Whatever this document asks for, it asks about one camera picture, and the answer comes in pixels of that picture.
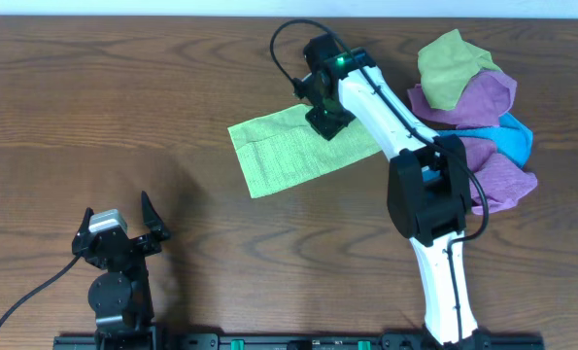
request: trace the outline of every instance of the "black cable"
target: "black cable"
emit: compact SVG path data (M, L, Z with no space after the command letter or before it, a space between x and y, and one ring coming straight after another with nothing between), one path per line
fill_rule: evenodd
M282 65L280 64L280 62L276 58L276 55L274 54L273 45L274 45L274 42L276 41L276 37L278 36L278 34L280 34L280 32L284 28L286 28L290 25L293 25L293 24L298 24L298 23L314 25L314 26L318 27L319 29L321 29L322 31L324 31L325 33L329 34L336 41L336 43L338 43L338 45L340 45L340 47L345 51L345 53L355 63L358 63L358 61L356 60L356 57L354 56L354 53L351 51L351 49L342 41L342 39L340 39L340 37L338 37L338 35L333 30L331 30L328 27L326 27L325 25L320 24L320 23L313 21L313 20L293 19L293 20L290 20L290 21L282 24L280 27L278 27L278 29L276 29L276 31L273 33L273 36L271 37L271 42L269 43L269 51L271 53L271 59L273 59L274 63L276 63L276 65L278 66L280 71L287 77L287 79L289 79L291 84L295 85L295 82L293 81L293 79L290 77L289 73L287 73L287 71L282 67ZM392 103L388 100L388 98L382 92L381 87L379 87L377 84L375 84L375 82L371 79L371 77L368 75L368 73L366 73L366 70L364 69L364 67L361 64L358 64L357 67L358 67L360 73L364 76L364 79L366 79L368 84L371 85L371 87L374 89L374 91L379 95L379 97L384 101L386 106L388 106L388 108L394 113L394 115L401 121L401 123L403 124L403 126L405 126L405 128L409 131L409 133L412 136L416 137L419 141L421 141L422 143L424 143L425 145L430 147L435 152L437 152L441 155L444 155L447 158L452 159L453 162L457 166L459 166L461 168L461 170L463 170L463 172L468 176L468 178L470 179L472 184L474 184L474 187L476 188L476 191L479 194L479 197L481 199L481 206L483 207L483 221L481 222L481 225L479 226L479 228L476 230L476 232L474 232L471 235L468 235L465 237L460 237L460 238L455 238L455 239L449 241L449 243L447 245L447 249L446 249L447 250L446 253L448 255L448 261L449 261L449 267L451 269L451 279L453 280L453 292L455 295L455 309L457 310L457 325L458 325L458 331L459 331L459 348L461 348L461 342L463 341L463 334L461 331L461 310L460 310L460 305L459 305L459 290L457 287L457 277L455 275L455 266L453 263L453 249L452 248L453 248L453 244L456 244L459 242L467 242L467 241L474 240L474 239L478 238L481 234L483 234L483 232L487 228L487 224L488 224L489 219L490 219L490 209L489 209L489 205L487 202L487 198L485 197L485 192L483 191L483 187L481 187L481 184L479 183L476 176L474 176L474 173L472 173L472 171L467 167L467 164L465 164L465 162L463 160L459 159L459 157L457 157L457 155L455 155L454 153L452 153L452 152L446 150L445 148L442 148L442 147L434 144L433 142L427 140L418 131L416 131L416 129L414 127L412 127L412 125L409 124L409 122L407 122L402 116L400 116L399 113L396 111L396 109L394 109L394 106L392 105Z
M18 309L19 306L21 306L24 302L26 302L28 299L34 297L36 294L38 294L40 291L44 290L46 287L48 287L51 283L57 281L58 278L62 277L64 275L64 273L68 272L68 270L71 269L71 267L73 267L73 265L79 260L79 258L81 257L81 255L77 255L75 256L75 258L73 258L64 268L62 268L61 271L57 272L57 274L55 276L53 276L52 278L50 278L47 282L43 283L42 285L36 287L36 289L34 289L33 291L29 292L25 297L22 297L21 299L19 299L17 301L17 303L15 303L13 305L13 307L11 307L8 311L6 311L6 313L4 314L4 316L1 317L0 319L0 328L4 325L4 322L6 322L6 320L8 320L8 318L10 317L10 315L13 314L13 312L15 312L15 310Z

